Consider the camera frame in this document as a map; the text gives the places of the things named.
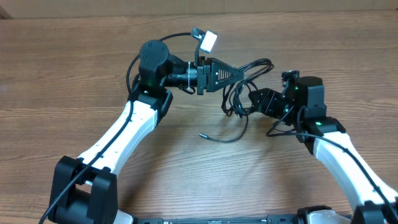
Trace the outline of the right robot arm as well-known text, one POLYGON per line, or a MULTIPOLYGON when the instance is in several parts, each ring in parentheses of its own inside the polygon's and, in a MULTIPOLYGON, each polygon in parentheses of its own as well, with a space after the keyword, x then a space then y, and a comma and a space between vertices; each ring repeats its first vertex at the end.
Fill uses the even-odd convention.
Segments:
POLYGON ((269 88, 249 94, 254 110, 285 123, 293 131, 280 136, 295 136, 309 153, 332 174, 351 205, 348 218, 330 207, 300 208, 297 223, 397 223, 397 191, 381 180, 359 155, 346 129, 327 116, 325 88, 318 77, 284 77, 279 93, 269 88))

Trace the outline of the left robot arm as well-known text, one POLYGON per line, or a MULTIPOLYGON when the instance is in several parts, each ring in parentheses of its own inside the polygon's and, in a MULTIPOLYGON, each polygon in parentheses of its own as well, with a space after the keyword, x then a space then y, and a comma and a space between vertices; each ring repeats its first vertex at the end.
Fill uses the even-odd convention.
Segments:
POLYGON ((167 114, 171 87, 189 94, 215 92, 241 81, 244 72, 215 58, 184 62, 163 39, 144 43, 134 59, 139 73, 128 80, 123 113, 107 132, 76 159, 63 156, 55 166, 49 207, 40 222, 134 223, 118 207, 118 176, 138 144, 167 114))

